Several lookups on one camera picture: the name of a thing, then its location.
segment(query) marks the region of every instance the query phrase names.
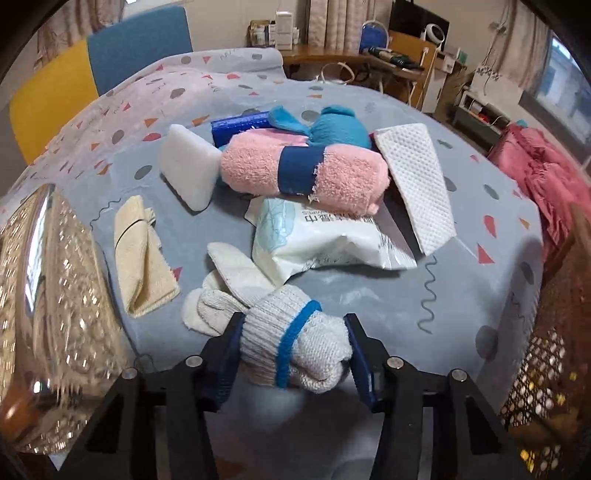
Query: white sponge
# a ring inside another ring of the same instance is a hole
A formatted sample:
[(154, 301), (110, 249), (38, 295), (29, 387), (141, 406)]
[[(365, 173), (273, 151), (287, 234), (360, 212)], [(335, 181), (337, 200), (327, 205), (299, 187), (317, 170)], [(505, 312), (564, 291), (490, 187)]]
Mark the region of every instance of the white sponge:
[(212, 199), (222, 152), (182, 125), (170, 125), (160, 150), (160, 170), (184, 202), (196, 212)]

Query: curtain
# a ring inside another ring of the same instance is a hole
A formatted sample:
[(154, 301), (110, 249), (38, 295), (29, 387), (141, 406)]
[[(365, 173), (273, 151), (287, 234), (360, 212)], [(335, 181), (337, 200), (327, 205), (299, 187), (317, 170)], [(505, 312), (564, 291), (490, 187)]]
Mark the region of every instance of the curtain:
[(529, 90), (543, 74), (550, 29), (519, 0), (507, 0), (484, 65)]
[(79, 40), (121, 20), (125, 0), (69, 0), (38, 32), (35, 68)]
[(359, 49), (361, 26), (377, 0), (310, 0), (308, 45), (336, 50)]

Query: silver bolt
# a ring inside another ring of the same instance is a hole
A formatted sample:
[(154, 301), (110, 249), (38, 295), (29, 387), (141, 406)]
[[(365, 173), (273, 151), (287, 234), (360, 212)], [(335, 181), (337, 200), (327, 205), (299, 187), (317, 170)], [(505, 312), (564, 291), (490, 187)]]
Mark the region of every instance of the silver bolt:
[(203, 358), (201, 358), (198, 355), (191, 355), (190, 357), (187, 357), (187, 359), (185, 360), (185, 365), (187, 365), (187, 367), (191, 367), (191, 368), (198, 367), (202, 363), (203, 363)]
[(386, 364), (390, 368), (395, 368), (396, 370), (398, 370), (404, 366), (404, 360), (402, 360), (399, 356), (391, 356), (386, 361)]
[(126, 380), (132, 380), (138, 376), (138, 371), (134, 367), (129, 367), (123, 370), (121, 376)]
[(454, 380), (457, 380), (458, 382), (463, 382), (468, 378), (468, 374), (464, 372), (464, 370), (456, 368), (455, 370), (452, 370), (452, 377)]

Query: black elastic band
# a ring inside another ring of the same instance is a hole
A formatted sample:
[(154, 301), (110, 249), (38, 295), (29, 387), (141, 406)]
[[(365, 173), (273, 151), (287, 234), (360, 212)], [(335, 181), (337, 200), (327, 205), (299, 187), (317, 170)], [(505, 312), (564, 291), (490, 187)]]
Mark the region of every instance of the black elastic band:
[(127, 232), (127, 230), (129, 230), (131, 227), (133, 227), (138, 222), (147, 222), (147, 220), (145, 218), (138, 218), (135, 222), (128, 225), (128, 227), (125, 230), (123, 230), (123, 233), (121, 235), (119, 235), (119, 239), (117, 240), (117, 243), (115, 244), (115, 250), (117, 250), (117, 245), (119, 245), (119, 241), (123, 238), (123, 236), (125, 235), (125, 232)]

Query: rolled pink towel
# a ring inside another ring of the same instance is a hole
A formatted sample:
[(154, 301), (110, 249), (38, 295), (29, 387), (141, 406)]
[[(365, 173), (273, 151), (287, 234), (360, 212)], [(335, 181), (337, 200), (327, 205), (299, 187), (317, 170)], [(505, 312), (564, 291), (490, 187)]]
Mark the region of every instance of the rolled pink towel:
[(375, 215), (389, 185), (386, 162), (366, 148), (285, 146), (248, 131), (232, 137), (221, 172), (237, 192), (305, 195), (326, 210), (356, 216)]

